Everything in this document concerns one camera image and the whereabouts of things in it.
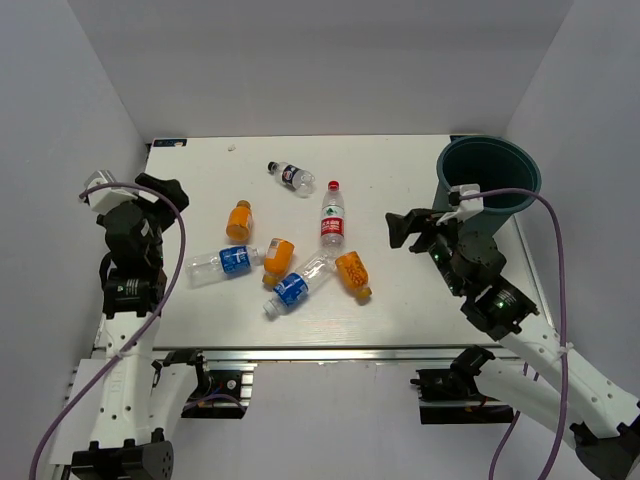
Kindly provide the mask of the orange pulp juice bottle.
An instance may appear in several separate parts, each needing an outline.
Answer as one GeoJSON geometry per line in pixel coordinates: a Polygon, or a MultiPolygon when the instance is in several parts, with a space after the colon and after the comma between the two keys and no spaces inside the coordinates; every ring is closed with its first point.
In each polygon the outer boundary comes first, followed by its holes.
{"type": "Polygon", "coordinates": [[[369,275],[356,251],[339,256],[335,260],[338,275],[345,289],[358,301],[368,301],[372,295],[369,275]]]}

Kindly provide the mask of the clear bottle red label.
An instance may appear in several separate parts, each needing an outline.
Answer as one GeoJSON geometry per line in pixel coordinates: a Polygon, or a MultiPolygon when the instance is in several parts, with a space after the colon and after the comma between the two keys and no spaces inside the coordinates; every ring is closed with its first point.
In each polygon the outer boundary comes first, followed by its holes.
{"type": "Polygon", "coordinates": [[[340,184],[337,180],[328,182],[322,201],[320,220],[320,240],[325,248],[340,250],[345,238],[345,206],[340,184]]]}

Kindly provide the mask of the clear bottle blue label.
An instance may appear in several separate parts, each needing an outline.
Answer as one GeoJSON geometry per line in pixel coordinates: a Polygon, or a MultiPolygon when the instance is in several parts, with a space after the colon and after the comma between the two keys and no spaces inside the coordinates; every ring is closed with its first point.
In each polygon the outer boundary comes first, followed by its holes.
{"type": "Polygon", "coordinates": [[[295,310],[335,274],[335,260],[334,252],[321,249],[285,276],[263,305],[266,316],[276,319],[295,310]]]}
{"type": "Polygon", "coordinates": [[[185,275],[191,288],[200,288],[247,274],[261,266],[265,252],[247,245],[230,246],[190,258],[185,275]]]}

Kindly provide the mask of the clear bottle black cap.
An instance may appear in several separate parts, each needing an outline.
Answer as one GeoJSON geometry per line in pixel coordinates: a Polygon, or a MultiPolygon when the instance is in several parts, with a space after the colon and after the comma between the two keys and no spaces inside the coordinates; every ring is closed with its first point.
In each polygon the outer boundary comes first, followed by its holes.
{"type": "Polygon", "coordinates": [[[315,177],[308,170],[290,163],[274,161],[268,163],[267,170],[278,183],[299,197],[309,197],[315,190],[315,177]]]}

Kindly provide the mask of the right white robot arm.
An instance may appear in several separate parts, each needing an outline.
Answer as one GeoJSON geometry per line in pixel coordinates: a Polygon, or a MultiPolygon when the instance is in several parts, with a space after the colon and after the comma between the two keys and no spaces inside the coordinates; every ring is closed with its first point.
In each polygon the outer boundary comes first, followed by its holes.
{"type": "Polygon", "coordinates": [[[466,348],[448,371],[420,371],[413,383],[422,398],[499,400],[562,439],[599,479],[626,479],[639,464],[639,400],[606,378],[560,339],[536,304],[502,275],[506,264],[493,237],[466,232],[441,211],[413,209],[388,213],[391,248],[410,246],[433,260],[449,291],[463,298],[461,311],[479,331],[516,354],[547,383],[511,369],[480,346],[466,348]]]}

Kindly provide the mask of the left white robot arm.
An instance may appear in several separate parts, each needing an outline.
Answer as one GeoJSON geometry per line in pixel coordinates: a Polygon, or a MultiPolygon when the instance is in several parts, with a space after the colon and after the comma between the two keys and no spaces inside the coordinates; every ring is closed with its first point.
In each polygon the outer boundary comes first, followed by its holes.
{"type": "Polygon", "coordinates": [[[189,199],[176,180],[141,174],[134,183],[156,199],[117,186],[107,170],[85,183],[84,200],[97,213],[108,248],[99,270],[107,346],[96,422],[87,447],[72,455],[71,472],[79,479],[168,479],[173,473],[169,429],[153,423],[162,366],[152,350],[170,283],[162,235],[189,199]]]}

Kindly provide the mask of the dark green plastic bin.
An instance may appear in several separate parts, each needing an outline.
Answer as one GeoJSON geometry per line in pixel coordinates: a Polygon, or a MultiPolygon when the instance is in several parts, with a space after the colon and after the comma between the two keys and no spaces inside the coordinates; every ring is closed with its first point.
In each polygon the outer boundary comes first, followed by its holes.
{"type": "MultiPolygon", "coordinates": [[[[452,136],[436,163],[438,185],[432,208],[448,210],[448,194],[459,185],[477,184],[482,192],[517,188],[539,192],[542,178],[533,158],[516,144],[486,135],[452,136]]],[[[509,218],[534,199],[501,194],[483,199],[484,210],[463,223],[465,231],[495,234],[509,218]]]]}

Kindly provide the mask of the blue sticker label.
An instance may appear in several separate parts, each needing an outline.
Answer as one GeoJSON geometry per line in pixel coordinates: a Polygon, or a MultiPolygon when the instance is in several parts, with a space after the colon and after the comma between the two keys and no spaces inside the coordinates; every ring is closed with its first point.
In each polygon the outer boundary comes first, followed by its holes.
{"type": "Polygon", "coordinates": [[[186,145],[186,138],[155,139],[151,144],[153,148],[180,148],[186,145]]]}

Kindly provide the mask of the aluminium table rail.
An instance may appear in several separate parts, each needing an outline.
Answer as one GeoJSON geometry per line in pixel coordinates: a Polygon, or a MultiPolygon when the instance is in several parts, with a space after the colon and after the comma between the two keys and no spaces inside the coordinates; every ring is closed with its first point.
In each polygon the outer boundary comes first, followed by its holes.
{"type": "Polygon", "coordinates": [[[467,346],[406,347],[406,348],[266,348],[266,349],[209,349],[204,356],[209,362],[451,362],[467,346]]]}

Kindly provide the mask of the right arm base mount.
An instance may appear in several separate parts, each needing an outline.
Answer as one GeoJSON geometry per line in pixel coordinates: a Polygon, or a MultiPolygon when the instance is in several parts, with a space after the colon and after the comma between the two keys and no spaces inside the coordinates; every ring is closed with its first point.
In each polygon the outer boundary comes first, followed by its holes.
{"type": "Polygon", "coordinates": [[[465,349],[448,368],[416,371],[410,380],[419,398],[422,425],[508,424],[514,410],[476,386],[480,367],[495,355],[480,346],[465,349]]]}

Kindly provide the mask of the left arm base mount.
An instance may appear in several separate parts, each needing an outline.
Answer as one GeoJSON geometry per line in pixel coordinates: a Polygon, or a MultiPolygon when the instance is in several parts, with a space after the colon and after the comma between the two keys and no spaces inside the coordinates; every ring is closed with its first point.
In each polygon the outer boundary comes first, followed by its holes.
{"type": "Polygon", "coordinates": [[[172,350],[151,363],[154,369],[152,391],[155,392],[174,374],[169,368],[186,365],[196,380],[192,393],[185,399],[181,414],[187,419],[242,419],[248,409],[249,372],[232,366],[212,366],[201,349],[172,350]]]}

